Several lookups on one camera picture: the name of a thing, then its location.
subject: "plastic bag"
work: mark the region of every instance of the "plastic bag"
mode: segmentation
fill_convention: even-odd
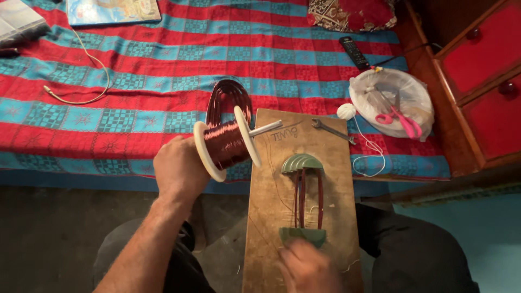
[[[394,104],[396,94],[399,92],[400,111],[405,117],[415,120],[420,125],[422,130],[420,141],[424,142],[429,136],[434,123],[434,110],[424,83],[396,69],[382,69],[378,72],[368,70],[357,77],[352,77],[349,82],[349,94],[353,105],[362,117],[383,134],[400,138],[409,137],[398,119],[391,124],[381,124],[375,119],[378,114],[389,113],[389,108],[382,102],[381,95],[385,95]]]

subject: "wrench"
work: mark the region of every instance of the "wrench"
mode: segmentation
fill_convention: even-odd
[[[345,140],[347,140],[348,142],[350,142],[352,145],[355,145],[356,142],[354,141],[354,138],[353,137],[350,137],[348,135],[345,135],[343,133],[341,133],[340,131],[338,130],[335,130],[327,125],[325,125],[324,123],[322,123],[322,121],[320,121],[320,119],[318,118],[312,118],[311,119],[314,123],[311,123],[311,126],[315,127],[316,129],[319,129],[319,128],[322,128],[324,130],[327,130],[328,132],[336,135],[336,136],[339,136]]]

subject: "red drawer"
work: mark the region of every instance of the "red drawer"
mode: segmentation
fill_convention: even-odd
[[[518,75],[462,108],[486,160],[521,151],[520,91]]]
[[[521,62],[521,0],[510,0],[467,34],[442,60],[459,100]]]

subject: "enamelled copper wire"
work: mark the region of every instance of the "enamelled copper wire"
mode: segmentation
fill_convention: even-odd
[[[239,125],[235,120],[205,130],[204,140],[208,153],[219,170],[250,158]]]
[[[234,106],[239,106],[250,125],[252,121],[252,100],[244,87],[231,79],[224,79],[215,84],[208,109],[206,110],[206,124],[209,128],[215,128],[221,124],[222,98],[231,99]]]
[[[204,131],[204,140],[208,153],[219,170],[226,169],[250,158],[237,121],[221,124],[222,96],[231,99],[239,106],[250,125],[252,101],[242,85],[225,79],[215,84],[206,111],[206,124],[210,129]]]
[[[322,173],[319,169],[315,169],[318,178],[318,224],[317,229],[322,229],[322,219],[324,218],[324,191],[322,186]],[[299,181],[301,182],[301,188],[299,192]],[[297,219],[299,219],[300,227],[305,228],[305,204],[306,204],[306,168],[302,168],[296,171],[295,176],[295,195],[294,200],[294,218],[295,228],[298,227]]]

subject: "drawer knob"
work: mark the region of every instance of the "drawer knob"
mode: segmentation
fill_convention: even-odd
[[[517,87],[515,84],[511,83],[510,81],[503,81],[499,87],[498,91],[502,95],[508,95],[513,96],[517,94]]]
[[[467,37],[467,40],[477,40],[480,35],[481,31],[479,28],[475,28],[467,32],[465,36]]]

